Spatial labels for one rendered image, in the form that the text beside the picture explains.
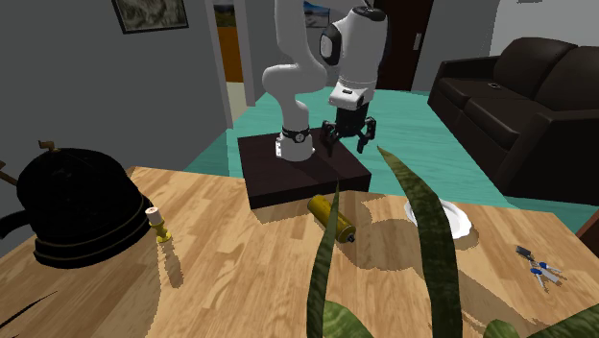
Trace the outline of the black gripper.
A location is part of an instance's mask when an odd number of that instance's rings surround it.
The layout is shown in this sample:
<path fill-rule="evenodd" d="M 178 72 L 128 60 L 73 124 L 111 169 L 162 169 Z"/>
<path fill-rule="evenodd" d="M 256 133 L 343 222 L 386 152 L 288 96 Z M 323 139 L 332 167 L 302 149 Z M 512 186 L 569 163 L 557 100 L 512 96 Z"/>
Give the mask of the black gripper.
<path fill-rule="evenodd" d="M 367 117 L 367 107 L 356 110 L 337 108 L 335 123 L 324 120 L 321 127 L 321 143 L 325 146 L 327 155 L 332 157 L 333 147 L 340 137 L 358 135 L 357 152 L 363 153 L 364 147 L 375 138 L 376 121 Z"/>

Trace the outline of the teal rug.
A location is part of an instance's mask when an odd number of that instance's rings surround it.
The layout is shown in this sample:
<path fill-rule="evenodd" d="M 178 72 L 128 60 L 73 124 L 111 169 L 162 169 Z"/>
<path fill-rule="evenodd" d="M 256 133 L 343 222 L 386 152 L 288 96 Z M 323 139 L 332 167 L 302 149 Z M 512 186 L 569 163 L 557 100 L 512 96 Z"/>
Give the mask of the teal rug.
<path fill-rule="evenodd" d="M 381 146 L 404 161 L 438 196 L 450 202 L 550 212 L 572 231 L 579 230 L 599 209 L 592 205 L 504 197 L 427 105 L 427 100 L 425 92 L 379 90 L 375 93 L 369 115 L 377 121 L 376 137 L 363 153 L 355 155 L 371 172 L 371 192 L 402 193 L 376 150 Z M 237 139 L 280 129 L 279 104 L 265 94 L 185 170 L 241 178 Z"/>

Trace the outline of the dark robot stand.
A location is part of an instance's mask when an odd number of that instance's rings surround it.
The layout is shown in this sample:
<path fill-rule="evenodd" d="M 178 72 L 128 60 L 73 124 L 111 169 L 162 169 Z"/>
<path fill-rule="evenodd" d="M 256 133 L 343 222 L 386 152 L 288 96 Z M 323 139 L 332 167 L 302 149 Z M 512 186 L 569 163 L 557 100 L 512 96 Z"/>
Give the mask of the dark robot stand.
<path fill-rule="evenodd" d="M 329 154 L 319 141 L 320 133 L 319 128 L 311 131 L 315 152 L 300 162 L 276 156 L 275 133 L 238 139 L 252 209 L 332 194 L 336 189 L 370 190 L 371 172 L 341 142 Z"/>

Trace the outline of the yellow bottle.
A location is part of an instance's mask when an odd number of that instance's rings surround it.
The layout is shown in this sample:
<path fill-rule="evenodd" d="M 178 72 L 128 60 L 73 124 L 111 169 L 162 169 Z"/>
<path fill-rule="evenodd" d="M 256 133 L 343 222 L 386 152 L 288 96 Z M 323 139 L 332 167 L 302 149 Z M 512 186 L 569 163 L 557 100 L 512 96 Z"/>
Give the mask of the yellow bottle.
<path fill-rule="evenodd" d="M 316 195 L 307 204 L 308 210 L 323 225 L 328 225 L 332 204 L 323 195 Z M 356 227 L 341 212 L 337 213 L 335 239 L 340 243 L 353 243 L 355 241 Z"/>

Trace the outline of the dark brown door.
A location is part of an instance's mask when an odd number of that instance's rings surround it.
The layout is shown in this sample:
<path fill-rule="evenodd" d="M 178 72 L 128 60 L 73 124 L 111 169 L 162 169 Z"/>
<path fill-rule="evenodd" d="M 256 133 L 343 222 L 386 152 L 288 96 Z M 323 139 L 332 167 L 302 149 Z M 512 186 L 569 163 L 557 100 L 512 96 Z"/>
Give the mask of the dark brown door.
<path fill-rule="evenodd" d="M 377 89 L 410 90 L 434 0 L 374 0 L 388 16 L 388 49 L 379 66 Z"/>

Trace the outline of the green striped leaf plant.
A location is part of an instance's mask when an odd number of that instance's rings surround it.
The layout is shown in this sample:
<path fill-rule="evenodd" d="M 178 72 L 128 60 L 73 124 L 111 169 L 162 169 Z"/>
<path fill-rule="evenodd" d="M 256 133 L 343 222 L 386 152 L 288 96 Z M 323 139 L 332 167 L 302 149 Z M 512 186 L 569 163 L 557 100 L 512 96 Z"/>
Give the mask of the green striped leaf plant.
<path fill-rule="evenodd" d="M 400 183 L 415 214 L 419 232 L 421 265 L 432 314 L 432 338 L 463 338 L 458 267 L 448 218 L 438 195 L 392 153 L 380 149 Z M 315 199 L 308 209 L 324 225 L 324 233 L 312 268 L 306 303 L 307 338 L 373 338 L 346 307 L 328 301 L 327 282 L 334 243 L 345 243 L 354 233 L 345 228 L 338 212 L 339 196 L 317 211 Z M 599 303 L 527 338 L 599 338 Z"/>

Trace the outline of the white plate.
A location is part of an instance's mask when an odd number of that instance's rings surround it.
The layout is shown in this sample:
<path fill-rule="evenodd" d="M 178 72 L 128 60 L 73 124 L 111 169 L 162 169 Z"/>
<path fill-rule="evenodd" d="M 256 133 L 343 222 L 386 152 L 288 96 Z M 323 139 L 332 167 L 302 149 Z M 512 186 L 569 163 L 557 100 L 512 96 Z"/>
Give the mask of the white plate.
<path fill-rule="evenodd" d="M 416 227 L 425 225 L 430 229 L 450 232 L 454 240 L 470 234 L 472 223 L 466 213 L 451 202 L 439 199 L 432 205 L 404 206 L 406 216 Z"/>

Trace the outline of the dark brown sofa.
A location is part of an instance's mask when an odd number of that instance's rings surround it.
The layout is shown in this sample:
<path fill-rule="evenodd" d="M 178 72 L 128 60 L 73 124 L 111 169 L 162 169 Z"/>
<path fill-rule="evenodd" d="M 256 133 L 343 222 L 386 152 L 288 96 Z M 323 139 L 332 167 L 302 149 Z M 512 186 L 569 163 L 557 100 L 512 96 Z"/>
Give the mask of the dark brown sofa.
<path fill-rule="evenodd" d="M 599 206 L 599 46 L 445 60 L 428 105 L 503 195 Z"/>

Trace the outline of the wooden table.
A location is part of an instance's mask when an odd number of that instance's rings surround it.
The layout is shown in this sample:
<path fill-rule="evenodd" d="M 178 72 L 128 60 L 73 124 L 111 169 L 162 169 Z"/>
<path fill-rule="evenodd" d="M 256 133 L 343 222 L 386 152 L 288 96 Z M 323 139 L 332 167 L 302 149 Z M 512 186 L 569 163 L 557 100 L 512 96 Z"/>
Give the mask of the wooden table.
<path fill-rule="evenodd" d="M 42 266 L 26 241 L 0 258 L 0 338 L 305 338 L 323 236 L 306 201 L 251 209 L 236 178 L 139 167 L 132 181 L 172 232 L 75 270 Z M 340 197 L 357 228 L 334 249 L 327 296 L 374 338 L 431 338 L 418 232 L 401 196 Z M 464 205 L 456 243 L 464 338 L 495 319 L 530 335 L 599 303 L 599 257 L 555 215 Z M 562 271 L 545 292 L 521 246 Z"/>

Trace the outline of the yellow candlestick with white candle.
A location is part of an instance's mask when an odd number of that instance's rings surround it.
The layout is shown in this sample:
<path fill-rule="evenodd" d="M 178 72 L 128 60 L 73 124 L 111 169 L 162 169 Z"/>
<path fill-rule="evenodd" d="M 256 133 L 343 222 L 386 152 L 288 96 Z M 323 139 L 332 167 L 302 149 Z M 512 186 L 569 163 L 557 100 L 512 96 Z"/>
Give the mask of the yellow candlestick with white candle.
<path fill-rule="evenodd" d="M 156 231 L 156 242 L 164 243 L 172 238 L 171 233 L 165 227 L 165 219 L 156 206 L 145 210 L 150 226 Z"/>

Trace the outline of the keyring with blue keys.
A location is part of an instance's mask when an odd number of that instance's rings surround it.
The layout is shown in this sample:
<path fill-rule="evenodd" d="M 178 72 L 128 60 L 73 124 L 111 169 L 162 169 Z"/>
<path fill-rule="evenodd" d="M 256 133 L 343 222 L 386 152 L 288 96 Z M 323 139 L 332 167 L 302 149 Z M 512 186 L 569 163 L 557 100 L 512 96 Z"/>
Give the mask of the keyring with blue keys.
<path fill-rule="evenodd" d="M 534 255 L 531 251 L 521 247 L 516 246 L 515 252 L 519 254 L 521 257 L 528 260 L 530 265 L 530 272 L 536 277 L 539 286 L 545 292 L 548 291 L 547 286 L 545 285 L 546 281 L 550 281 L 557 286 L 560 286 L 566 277 L 562 275 L 562 271 L 548 265 L 544 261 L 538 261 L 534 258 Z"/>

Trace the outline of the blue wall picture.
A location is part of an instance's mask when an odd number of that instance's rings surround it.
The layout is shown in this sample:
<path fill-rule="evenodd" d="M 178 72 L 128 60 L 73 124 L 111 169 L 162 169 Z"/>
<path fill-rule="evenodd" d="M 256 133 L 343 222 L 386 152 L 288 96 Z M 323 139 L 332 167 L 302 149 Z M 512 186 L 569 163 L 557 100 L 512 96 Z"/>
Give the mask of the blue wall picture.
<path fill-rule="evenodd" d="M 329 24 L 330 9 L 303 2 L 306 28 L 326 28 Z"/>

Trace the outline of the dark framed wall picture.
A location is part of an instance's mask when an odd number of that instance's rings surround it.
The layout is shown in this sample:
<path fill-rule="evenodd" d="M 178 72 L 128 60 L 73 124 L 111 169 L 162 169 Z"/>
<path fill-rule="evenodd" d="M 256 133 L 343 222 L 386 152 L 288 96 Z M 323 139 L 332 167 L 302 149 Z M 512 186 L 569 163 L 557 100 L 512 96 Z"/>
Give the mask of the dark framed wall picture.
<path fill-rule="evenodd" d="M 189 27 L 183 0 L 111 0 L 124 35 Z"/>

